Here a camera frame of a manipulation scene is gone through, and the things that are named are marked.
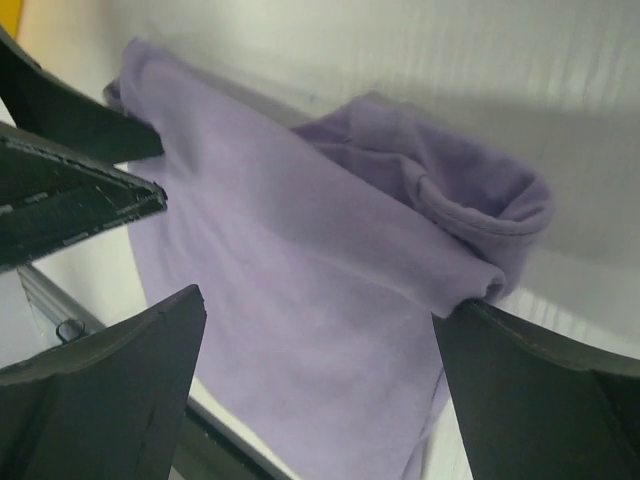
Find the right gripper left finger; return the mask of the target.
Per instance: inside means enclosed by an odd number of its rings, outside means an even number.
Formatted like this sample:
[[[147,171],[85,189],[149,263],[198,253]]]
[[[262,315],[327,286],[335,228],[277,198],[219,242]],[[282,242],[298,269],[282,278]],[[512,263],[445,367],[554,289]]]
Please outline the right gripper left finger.
[[[3,368],[2,478],[168,478],[205,321],[190,285]]]

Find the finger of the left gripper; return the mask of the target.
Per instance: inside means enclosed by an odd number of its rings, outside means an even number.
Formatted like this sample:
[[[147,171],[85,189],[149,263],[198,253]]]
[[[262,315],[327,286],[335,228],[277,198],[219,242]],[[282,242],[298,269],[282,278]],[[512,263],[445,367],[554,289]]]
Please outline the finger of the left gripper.
[[[50,74],[1,31],[1,100],[15,125],[104,163],[163,153],[159,135]]]
[[[157,184],[1,125],[1,271],[167,209]]]

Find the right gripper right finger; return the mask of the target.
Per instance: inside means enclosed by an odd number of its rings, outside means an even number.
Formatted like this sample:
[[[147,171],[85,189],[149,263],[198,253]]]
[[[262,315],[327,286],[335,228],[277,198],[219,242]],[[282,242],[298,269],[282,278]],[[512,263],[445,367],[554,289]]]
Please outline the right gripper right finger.
[[[638,478],[638,360],[482,301],[433,325],[474,478]]]

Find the purple t-shirt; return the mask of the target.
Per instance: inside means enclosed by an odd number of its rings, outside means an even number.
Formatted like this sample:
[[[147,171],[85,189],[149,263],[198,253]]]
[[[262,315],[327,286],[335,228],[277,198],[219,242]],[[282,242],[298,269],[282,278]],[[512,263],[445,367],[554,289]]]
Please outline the purple t-shirt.
[[[107,102],[159,133],[130,165],[146,299],[197,285],[197,378],[304,479],[417,479],[449,397],[432,320],[517,286],[552,194],[520,162],[360,96],[294,128],[133,40]]]

